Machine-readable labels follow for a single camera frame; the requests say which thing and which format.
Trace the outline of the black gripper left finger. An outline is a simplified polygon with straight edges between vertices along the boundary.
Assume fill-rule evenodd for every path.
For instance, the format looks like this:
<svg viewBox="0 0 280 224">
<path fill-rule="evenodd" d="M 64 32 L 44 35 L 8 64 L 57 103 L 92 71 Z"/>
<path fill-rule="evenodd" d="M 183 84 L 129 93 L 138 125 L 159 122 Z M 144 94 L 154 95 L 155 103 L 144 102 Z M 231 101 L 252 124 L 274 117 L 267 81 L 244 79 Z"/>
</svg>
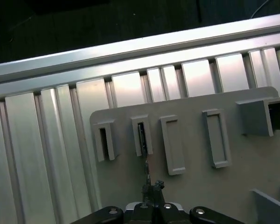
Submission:
<svg viewBox="0 0 280 224">
<path fill-rule="evenodd" d="M 123 211 L 116 206 L 107 206 L 83 218 L 75 224 L 151 224 L 154 218 L 153 185 L 142 187 L 143 201 L 131 203 L 129 209 Z"/>
</svg>

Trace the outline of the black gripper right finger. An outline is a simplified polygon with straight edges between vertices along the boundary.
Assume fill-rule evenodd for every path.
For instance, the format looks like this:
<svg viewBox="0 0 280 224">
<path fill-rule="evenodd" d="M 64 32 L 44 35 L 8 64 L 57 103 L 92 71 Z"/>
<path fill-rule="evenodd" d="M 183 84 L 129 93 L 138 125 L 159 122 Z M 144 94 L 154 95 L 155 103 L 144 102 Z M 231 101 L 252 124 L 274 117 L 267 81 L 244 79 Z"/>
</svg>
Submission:
<svg viewBox="0 0 280 224">
<path fill-rule="evenodd" d="M 177 205 L 164 200 L 163 181 L 154 184 L 154 205 L 157 224 L 240 224 L 241 222 L 203 206 L 196 206 L 188 213 Z"/>
</svg>

